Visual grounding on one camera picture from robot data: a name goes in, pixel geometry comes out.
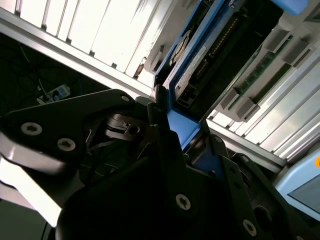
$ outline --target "cable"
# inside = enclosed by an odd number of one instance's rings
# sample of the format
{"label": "cable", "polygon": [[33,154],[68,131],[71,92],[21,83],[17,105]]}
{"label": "cable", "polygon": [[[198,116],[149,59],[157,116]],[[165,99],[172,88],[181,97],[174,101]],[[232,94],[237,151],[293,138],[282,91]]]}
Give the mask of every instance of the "cable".
{"label": "cable", "polygon": [[41,80],[40,80],[40,77],[39,77],[38,73],[36,72],[36,70],[33,68],[33,66],[32,66],[29,58],[27,57],[27,55],[26,55],[26,53],[25,53],[25,51],[24,51],[24,48],[22,47],[21,43],[19,43],[19,47],[20,47],[20,49],[21,49],[21,52],[22,52],[25,60],[28,62],[28,64],[30,65],[30,67],[31,67],[31,69],[33,70],[34,74],[37,76],[39,85],[40,85],[40,87],[41,87],[44,95],[45,95],[48,99],[50,99],[51,97],[49,96],[49,94],[46,92],[44,86],[42,85],[42,82],[41,82]]}
{"label": "cable", "polygon": [[42,231],[42,235],[41,235],[40,240],[44,240],[45,232],[46,232],[47,226],[48,226],[48,222],[46,221],[46,222],[45,222],[45,225],[44,225],[44,228],[43,228],[43,231]]}
{"label": "cable", "polygon": [[117,166],[111,165],[111,164],[109,164],[109,163],[104,163],[104,165],[107,165],[107,166],[112,167],[112,168],[114,168],[114,169],[119,169]]}

